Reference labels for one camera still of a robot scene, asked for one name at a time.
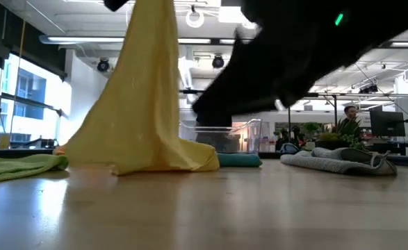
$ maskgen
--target teal cushion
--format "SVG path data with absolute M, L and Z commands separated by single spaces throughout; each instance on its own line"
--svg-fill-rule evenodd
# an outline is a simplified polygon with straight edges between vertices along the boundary
M 218 153 L 221 167 L 259 167 L 262 161 L 259 156 L 249 153 Z

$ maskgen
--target wooden floor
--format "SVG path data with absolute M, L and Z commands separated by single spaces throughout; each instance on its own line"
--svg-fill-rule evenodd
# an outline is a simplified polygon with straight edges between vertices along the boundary
M 0 250 L 408 249 L 397 178 L 262 169 L 116 178 L 89 167 L 0 183 Z

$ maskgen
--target computer monitor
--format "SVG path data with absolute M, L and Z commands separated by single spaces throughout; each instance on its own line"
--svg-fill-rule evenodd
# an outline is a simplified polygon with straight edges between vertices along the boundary
M 370 111 L 373 136 L 406 136 L 403 113 Z

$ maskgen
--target green light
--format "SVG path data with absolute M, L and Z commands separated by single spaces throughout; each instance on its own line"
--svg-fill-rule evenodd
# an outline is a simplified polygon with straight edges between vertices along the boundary
M 338 17 L 335 20 L 335 25 L 336 26 L 340 25 L 341 20 L 343 20 L 343 13 L 340 13 L 340 15 L 338 15 Z

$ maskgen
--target gray blanket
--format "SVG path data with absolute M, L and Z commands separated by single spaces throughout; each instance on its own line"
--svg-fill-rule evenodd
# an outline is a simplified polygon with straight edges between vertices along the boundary
M 338 174 L 396 175 L 397 167 L 384 155 L 371 154 L 351 148 L 329 150 L 315 148 L 311 153 L 300 151 L 281 156 L 287 165 L 306 167 Z

